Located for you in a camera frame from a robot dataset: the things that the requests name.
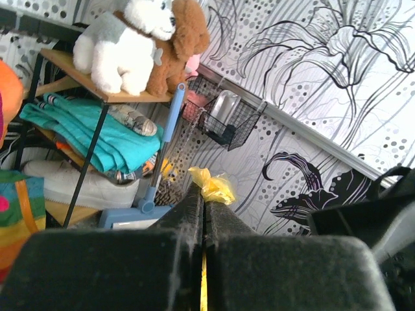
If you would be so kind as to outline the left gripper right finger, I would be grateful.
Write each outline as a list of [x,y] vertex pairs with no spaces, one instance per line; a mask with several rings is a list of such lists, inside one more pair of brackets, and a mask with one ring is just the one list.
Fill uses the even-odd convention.
[[365,243],[346,236],[263,236],[227,206],[205,205],[210,310],[393,310]]

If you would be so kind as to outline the yellow trash bag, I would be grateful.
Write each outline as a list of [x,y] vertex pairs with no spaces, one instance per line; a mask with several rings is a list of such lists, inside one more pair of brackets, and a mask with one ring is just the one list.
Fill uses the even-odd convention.
[[[208,168],[191,167],[188,169],[192,181],[201,188],[205,202],[219,202],[231,205],[235,202],[235,194],[225,174],[212,176]],[[200,310],[208,311],[208,281],[206,252],[202,252],[202,272],[200,289]]]

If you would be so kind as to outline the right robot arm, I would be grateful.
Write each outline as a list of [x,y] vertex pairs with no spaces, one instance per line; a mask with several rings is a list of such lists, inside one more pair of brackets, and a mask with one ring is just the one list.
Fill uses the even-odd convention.
[[394,167],[366,199],[312,212],[314,235],[353,236],[371,250],[397,310],[414,309],[414,169]]

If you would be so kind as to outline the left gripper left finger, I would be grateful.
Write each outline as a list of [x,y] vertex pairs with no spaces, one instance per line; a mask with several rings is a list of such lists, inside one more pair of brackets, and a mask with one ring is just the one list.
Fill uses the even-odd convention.
[[147,229],[32,235],[1,290],[2,310],[198,310],[200,188]]

